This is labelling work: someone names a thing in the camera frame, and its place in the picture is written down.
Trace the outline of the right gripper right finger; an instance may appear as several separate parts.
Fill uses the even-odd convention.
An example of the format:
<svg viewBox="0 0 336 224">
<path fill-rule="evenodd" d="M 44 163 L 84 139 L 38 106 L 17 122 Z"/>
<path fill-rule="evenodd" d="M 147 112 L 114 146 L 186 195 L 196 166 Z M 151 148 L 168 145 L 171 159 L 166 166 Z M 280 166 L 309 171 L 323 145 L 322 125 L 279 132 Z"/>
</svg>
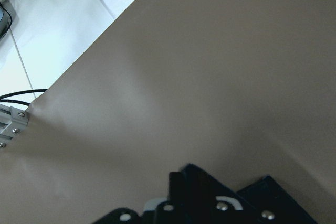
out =
<svg viewBox="0 0 336 224">
<path fill-rule="evenodd" d="M 196 165 L 185 165 L 181 173 L 186 183 L 186 202 L 192 208 L 215 206 L 216 197 L 235 198 L 236 194 L 205 170 Z"/>
</svg>

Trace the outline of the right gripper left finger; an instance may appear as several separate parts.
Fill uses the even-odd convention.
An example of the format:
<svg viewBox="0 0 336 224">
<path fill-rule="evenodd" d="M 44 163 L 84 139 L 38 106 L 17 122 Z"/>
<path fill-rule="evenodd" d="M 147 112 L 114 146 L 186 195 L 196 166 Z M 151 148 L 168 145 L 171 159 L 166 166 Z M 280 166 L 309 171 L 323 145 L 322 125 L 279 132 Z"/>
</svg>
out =
<svg viewBox="0 0 336 224">
<path fill-rule="evenodd" d="M 188 208 L 190 203 L 189 192 L 186 175 L 183 172 L 170 172 L 168 201 L 174 206 Z"/>
</svg>

